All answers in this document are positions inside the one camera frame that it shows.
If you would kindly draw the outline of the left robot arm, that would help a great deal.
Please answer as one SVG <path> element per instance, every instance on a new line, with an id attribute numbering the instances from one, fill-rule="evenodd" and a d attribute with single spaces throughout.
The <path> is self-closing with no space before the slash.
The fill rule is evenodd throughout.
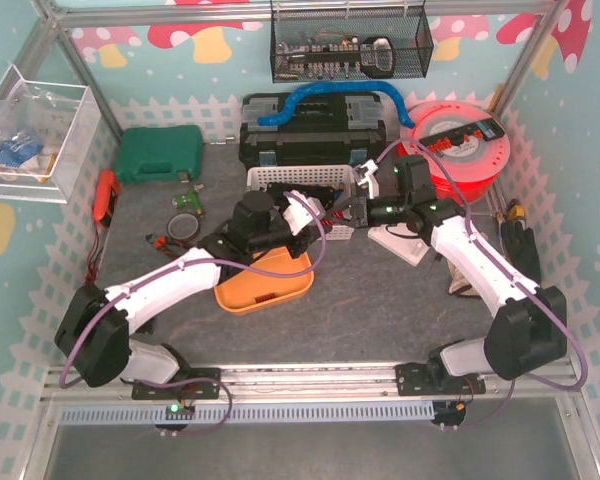
<path id="1" fill-rule="evenodd" d="M 77 381 L 95 388 L 115 379 L 159 390 L 192 384 L 167 346 L 142 343 L 133 334 L 159 313 L 242 272 L 278 278 L 277 272 L 254 267 L 255 254 L 285 248 L 296 258 L 314 242 L 324 243 L 324 215 L 317 198 L 298 190 L 278 198 L 248 191 L 228 220 L 170 263 L 105 289 L 79 288 L 54 339 L 66 357 L 60 388 Z M 77 380 L 69 377 L 72 370 Z"/>

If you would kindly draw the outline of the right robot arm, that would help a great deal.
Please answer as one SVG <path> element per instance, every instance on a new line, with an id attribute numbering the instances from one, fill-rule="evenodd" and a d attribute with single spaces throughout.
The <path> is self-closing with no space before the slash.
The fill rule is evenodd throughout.
<path id="1" fill-rule="evenodd" d="M 431 352 L 426 363 L 434 389 L 442 382 L 492 373 L 513 381 L 564 357 L 568 350 L 566 298 L 556 287 L 542 288 L 481 237 L 466 208 L 438 198 L 428 161 L 421 155 L 397 159 L 397 192 L 382 196 L 369 160 L 354 170 L 355 186 L 335 209 L 348 211 L 342 224 L 371 228 L 398 223 L 468 280 L 493 317 L 487 335 L 460 340 Z"/>

